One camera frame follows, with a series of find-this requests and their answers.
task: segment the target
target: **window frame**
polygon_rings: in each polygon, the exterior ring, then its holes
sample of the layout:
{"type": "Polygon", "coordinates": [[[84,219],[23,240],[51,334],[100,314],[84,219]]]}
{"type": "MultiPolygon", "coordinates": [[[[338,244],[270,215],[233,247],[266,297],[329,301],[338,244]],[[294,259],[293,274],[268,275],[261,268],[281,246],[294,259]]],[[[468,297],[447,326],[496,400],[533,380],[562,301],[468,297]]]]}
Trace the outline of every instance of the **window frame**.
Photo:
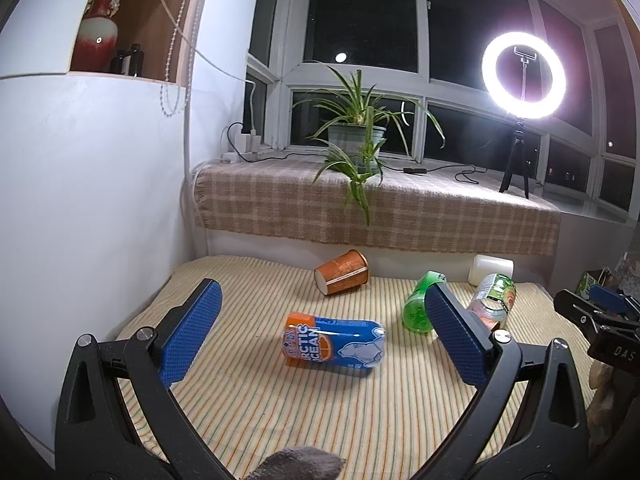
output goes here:
{"type": "MultiPolygon", "coordinates": [[[[247,71],[268,85],[264,127],[264,143],[267,149],[319,154],[325,151],[324,148],[319,146],[290,144],[293,92],[308,91],[314,88],[340,88],[340,85],[336,84],[334,76],[324,66],[303,63],[309,1],[277,0],[268,66],[250,54],[247,57],[247,71]]],[[[546,41],[545,24],[539,0],[527,1],[533,18],[535,34],[546,41]]],[[[618,10],[615,18],[581,23],[552,0],[543,1],[577,24],[582,31],[591,82],[592,135],[588,135],[555,117],[527,121],[527,130],[540,136],[538,167],[536,174],[532,175],[531,178],[535,178],[544,184],[550,141],[553,138],[557,142],[584,153],[590,158],[587,189],[585,193],[580,193],[583,198],[592,199],[605,208],[616,212],[624,212],[630,217],[637,218],[638,214],[640,214],[640,165],[636,164],[636,160],[640,160],[640,64],[636,58],[631,36],[626,28],[622,14],[618,10]],[[604,95],[604,76],[600,63],[600,54],[595,41],[595,31],[613,24],[617,24],[622,32],[634,84],[637,128],[635,160],[606,153],[605,149],[606,99],[604,95]],[[628,212],[599,198],[604,160],[633,166],[636,169],[631,206],[628,212]]],[[[380,93],[405,95],[418,100],[423,106],[428,106],[429,104],[443,105],[454,110],[491,119],[504,120],[505,112],[495,105],[487,92],[455,83],[430,79],[428,7],[428,0],[416,0],[418,72],[403,72],[388,68],[337,63],[333,63],[331,66],[344,75],[348,75],[349,72],[354,72],[358,69],[362,70],[363,85],[369,87],[372,84],[376,84],[376,89],[379,89],[380,93]]],[[[543,74],[543,87],[549,85],[549,83],[548,80],[545,80],[545,75],[543,74]]],[[[417,114],[414,121],[414,135],[409,157],[385,153],[384,158],[413,160],[428,166],[432,166],[434,163],[441,164],[442,162],[439,160],[424,158],[426,121],[427,117],[424,114],[417,114]]],[[[561,192],[572,196],[579,193],[561,186],[554,186],[554,191],[558,191],[558,188],[561,192]]]]}

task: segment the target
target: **green bottle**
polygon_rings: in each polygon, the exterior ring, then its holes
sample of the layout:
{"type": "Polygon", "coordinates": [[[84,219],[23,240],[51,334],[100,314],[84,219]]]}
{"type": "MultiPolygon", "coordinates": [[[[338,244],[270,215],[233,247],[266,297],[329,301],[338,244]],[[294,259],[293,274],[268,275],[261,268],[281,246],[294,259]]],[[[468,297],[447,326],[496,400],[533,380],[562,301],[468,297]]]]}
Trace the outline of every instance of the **green bottle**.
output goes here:
{"type": "Polygon", "coordinates": [[[430,270],[418,280],[412,294],[407,298],[402,309],[402,322],[405,328],[412,332],[427,333],[433,330],[433,325],[424,311],[424,295],[434,283],[446,283],[444,274],[430,270]]]}

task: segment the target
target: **glowing ring light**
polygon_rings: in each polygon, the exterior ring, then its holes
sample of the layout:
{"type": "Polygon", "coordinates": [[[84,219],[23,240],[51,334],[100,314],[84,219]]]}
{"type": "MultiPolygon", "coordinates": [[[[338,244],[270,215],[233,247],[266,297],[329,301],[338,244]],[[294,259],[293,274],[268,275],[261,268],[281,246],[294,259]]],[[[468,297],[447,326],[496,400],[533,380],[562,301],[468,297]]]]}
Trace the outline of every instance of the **glowing ring light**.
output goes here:
{"type": "Polygon", "coordinates": [[[489,43],[482,57],[482,78],[489,95],[500,108],[523,119],[539,119],[555,112],[566,92],[566,77],[558,55],[544,41],[526,32],[507,32],[489,43]],[[551,69],[551,90],[541,101],[521,101],[507,92],[497,74],[497,62],[501,53],[510,46],[524,45],[536,50],[545,58],[551,69]]]}

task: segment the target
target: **striped tablecloth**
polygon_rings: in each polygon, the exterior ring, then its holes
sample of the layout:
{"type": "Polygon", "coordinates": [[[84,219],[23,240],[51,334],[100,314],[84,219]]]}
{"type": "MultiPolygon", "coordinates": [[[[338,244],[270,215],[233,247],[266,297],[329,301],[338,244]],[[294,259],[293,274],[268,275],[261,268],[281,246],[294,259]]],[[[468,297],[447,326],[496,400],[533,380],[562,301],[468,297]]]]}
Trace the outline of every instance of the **striped tablecloth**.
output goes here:
{"type": "Polygon", "coordinates": [[[195,199],[207,229],[293,238],[325,244],[423,253],[556,253],[560,212],[544,199],[475,174],[457,182],[460,168],[428,175],[385,171],[365,186],[367,227],[353,203],[344,207],[348,179],[320,164],[268,160],[213,164],[198,174],[195,199]]]}
{"type": "MultiPolygon", "coordinates": [[[[185,380],[172,391],[204,441],[237,478],[284,447],[316,446],[346,459],[344,478],[409,478],[456,423],[475,389],[463,384],[436,335],[402,328],[404,298],[415,282],[372,278],[356,292],[325,298],[310,270],[237,256],[214,256],[179,267],[151,307],[121,337],[155,326],[203,278],[220,282],[222,312],[185,380]],[[386,355],[370,374],[335,367],[290,367],[280,353],[289,312],[372,319],[387,331],[386,355]]],[[[451,283],[465,304],[472,287],[451,283]]],[[[570,344],[585,401],[591,360],[578,330],[557,316],[532,283],[518,286],[508,328],[521,342],[570,344]]],[[[129,413],[145,446],[162,451],[128,381],[129,413]]],[[[517,384],[484,455],[499,450],[525,385],[517,384]]]]}

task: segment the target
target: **red vase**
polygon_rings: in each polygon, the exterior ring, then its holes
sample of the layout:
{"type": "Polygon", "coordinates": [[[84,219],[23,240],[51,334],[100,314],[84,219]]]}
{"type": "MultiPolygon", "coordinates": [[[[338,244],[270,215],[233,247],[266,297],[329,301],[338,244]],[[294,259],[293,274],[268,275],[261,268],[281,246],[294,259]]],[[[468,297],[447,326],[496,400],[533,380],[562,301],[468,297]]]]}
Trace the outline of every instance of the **red vase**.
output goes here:
{"type": "Polygon", "coordinates": [[[118,26],[111,17],[120,0],[89,0],[78,29],[71,70],[101,72],[110,62],[118,39],[118,26]]]}

